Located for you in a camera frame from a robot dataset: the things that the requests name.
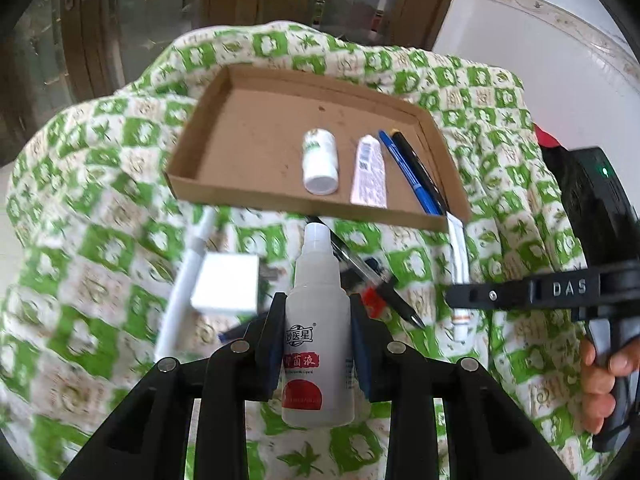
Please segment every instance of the fingernail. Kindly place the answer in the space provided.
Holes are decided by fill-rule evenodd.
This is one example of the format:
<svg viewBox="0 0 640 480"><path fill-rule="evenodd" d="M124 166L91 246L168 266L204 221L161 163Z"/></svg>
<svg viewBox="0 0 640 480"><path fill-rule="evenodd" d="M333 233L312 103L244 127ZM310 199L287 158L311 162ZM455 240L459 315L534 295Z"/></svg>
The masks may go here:
<svg viewBox="0 0 640 480"><path fill-rule="evenodd" d="M611 358L611 362L610 362L611 371L613 373L624 372L625 369L626 369L627 362L628 362L628 360L627 360L625 355L623 355L623 354L614 355Z"/></svg>

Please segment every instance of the hand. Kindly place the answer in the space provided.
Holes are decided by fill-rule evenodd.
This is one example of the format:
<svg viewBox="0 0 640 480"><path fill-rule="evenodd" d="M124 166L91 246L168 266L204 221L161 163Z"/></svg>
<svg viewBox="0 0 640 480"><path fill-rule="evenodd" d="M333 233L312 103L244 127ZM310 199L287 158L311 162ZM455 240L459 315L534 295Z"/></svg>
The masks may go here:
<svg viewBox="0 0 640 480"><path fill-rule="evenodd" d="M580 343L580 368L582 375L582 425L584 429L598 434L604 419L616 406L610 391L616 377L628 376L640 368L640 337L634 339L609 359L609 368L601 368L593 362L596 349L588 339Z"/></svg>

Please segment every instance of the white square object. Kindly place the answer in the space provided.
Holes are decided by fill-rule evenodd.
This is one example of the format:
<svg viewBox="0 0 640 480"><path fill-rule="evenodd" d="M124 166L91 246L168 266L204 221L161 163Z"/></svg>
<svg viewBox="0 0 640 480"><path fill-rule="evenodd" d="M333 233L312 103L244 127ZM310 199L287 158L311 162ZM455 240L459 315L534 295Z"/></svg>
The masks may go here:
<svg viewBox="0 0 640 480"><path fill-rule="evenodd" d="M191 306L203 314L257 314L255 254L207 253L191 293Z"/></svg>

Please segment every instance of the white pill bottle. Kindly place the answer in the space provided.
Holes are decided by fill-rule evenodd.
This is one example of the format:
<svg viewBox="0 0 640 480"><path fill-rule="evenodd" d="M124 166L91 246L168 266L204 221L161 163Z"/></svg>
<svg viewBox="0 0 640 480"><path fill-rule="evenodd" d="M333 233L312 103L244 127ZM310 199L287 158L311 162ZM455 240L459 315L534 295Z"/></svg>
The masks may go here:
<svg viewBox="0 0 640 480"><path fill-rule="evenodd" d="M351 309L329 228L305 228L287 296L282 420L298 428L332 428L353 421Z"/></svg>

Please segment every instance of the red label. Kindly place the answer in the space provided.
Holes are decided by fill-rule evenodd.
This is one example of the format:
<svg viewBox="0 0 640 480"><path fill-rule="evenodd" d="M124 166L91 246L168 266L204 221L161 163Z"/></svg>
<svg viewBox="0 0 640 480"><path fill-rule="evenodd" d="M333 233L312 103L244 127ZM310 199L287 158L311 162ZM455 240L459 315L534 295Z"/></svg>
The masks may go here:
<svg viewBox="0 0 640 480"><path fill-rule="evenodd" d="M315 352L286 354L282 360L285 368L318 368L320 366L320 356Z"/></svg>
<svg viewBox="0 0 640 480"><path fill-rule="evenodd" d="M302 379L289 381L282 393L282 407L294 410L319 410L322 407L320 388Z"/></svg>

